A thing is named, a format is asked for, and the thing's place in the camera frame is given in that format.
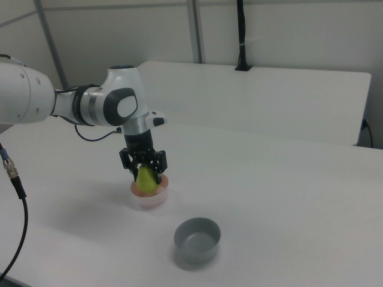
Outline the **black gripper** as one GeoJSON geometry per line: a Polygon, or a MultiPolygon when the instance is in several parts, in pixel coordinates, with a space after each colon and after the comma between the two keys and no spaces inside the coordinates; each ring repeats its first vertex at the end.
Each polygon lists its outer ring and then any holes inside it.
{"type": "Polygon", "coordinates": [[[124,135],[126,148],[120,152],[120,159],[124,169],[130,171],[134,180],[138,176],[138,163],[148,164],[153,172],[155,182],[162,182],[162,175],[168,167],[166,152],[155,151],[150,130],[138,135],[124,135]]]}

